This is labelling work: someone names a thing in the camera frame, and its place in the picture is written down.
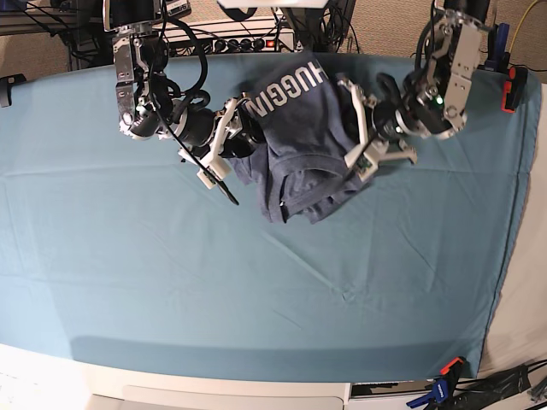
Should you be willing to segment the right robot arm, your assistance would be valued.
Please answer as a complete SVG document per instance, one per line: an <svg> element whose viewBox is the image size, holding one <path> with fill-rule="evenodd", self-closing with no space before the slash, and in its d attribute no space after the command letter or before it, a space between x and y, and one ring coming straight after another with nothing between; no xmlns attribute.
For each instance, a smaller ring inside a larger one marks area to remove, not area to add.
<svg viewBox="0 0 547 410"><path fill-rule="evenodd" d="M165 74L170 55L165 38L168 24L183 31L199 60L199 77L186 90ZM173 139L182 160L198 167L245 158L264 143L262 130L244 110L246 98L232 98L219 111L208 108L204 46L186 23L172 16L167 2L105 1L103 26L113 34L122 133L136 140Z"/></svg>

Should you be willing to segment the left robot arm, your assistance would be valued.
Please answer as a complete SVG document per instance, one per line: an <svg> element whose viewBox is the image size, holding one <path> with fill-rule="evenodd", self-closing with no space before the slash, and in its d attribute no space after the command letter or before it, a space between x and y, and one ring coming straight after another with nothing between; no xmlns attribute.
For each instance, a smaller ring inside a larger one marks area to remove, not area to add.
<svg viewBox="0 0 547 410"><path fill-rule="evenodd" d="M368 177L383 161L416 162L406 137L447 139L464 128L489 7L487 1L433 5L416 45L414 68L403 83L377 74L382 98L366 94L345 77L338 79L356 113L358 143L344 157L350 170Z"/></svg>

